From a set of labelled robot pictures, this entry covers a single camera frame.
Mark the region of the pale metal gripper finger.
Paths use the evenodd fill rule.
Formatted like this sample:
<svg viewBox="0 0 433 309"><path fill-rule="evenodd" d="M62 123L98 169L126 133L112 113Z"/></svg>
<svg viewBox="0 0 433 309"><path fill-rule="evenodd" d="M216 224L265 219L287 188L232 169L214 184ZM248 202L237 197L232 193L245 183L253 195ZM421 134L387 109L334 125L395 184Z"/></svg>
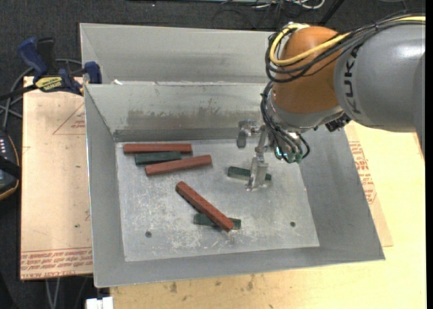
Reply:
<svg viewBox="0 0 433 309"><path fill-rule="evenodd" d="M258 160L252 160L251 167L250 167L250 175L245 185L247 191L252 191L253 189L258 187L257 174L258 174Z"/></svg>
<svg viewBox="0 0 433 309"><path fill-rule="evenodd" d="M257 186L265 185L267 182L268 164L260 162L257 167Z"/></svg>

